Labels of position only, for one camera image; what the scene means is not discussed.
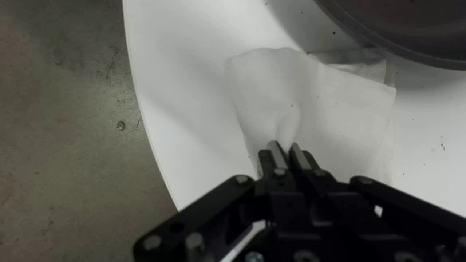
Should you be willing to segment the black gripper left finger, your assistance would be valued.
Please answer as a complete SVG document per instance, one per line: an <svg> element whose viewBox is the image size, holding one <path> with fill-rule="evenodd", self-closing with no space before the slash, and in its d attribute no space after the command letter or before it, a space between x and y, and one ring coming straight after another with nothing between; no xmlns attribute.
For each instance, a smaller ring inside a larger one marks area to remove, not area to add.
<svg viewBox="0 0 466 262"><path fill-rule="evenodd" d="M259 187L264 193L285 195L290 193L291 174L285 152L278 141L269 141L259 157Z"/></svg>

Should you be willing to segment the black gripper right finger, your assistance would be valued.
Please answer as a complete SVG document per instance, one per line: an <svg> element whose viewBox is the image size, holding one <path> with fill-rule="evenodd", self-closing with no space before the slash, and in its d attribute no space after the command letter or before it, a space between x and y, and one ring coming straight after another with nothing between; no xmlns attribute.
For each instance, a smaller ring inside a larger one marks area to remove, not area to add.
<svg viewBox="0 0 466 262"><path fill-rule="evenodd" d="M323 170L315 157L301 150L297 142L291 145L288 154L296 182L306 195L325 195L338 184L336 179Z"/></svg>

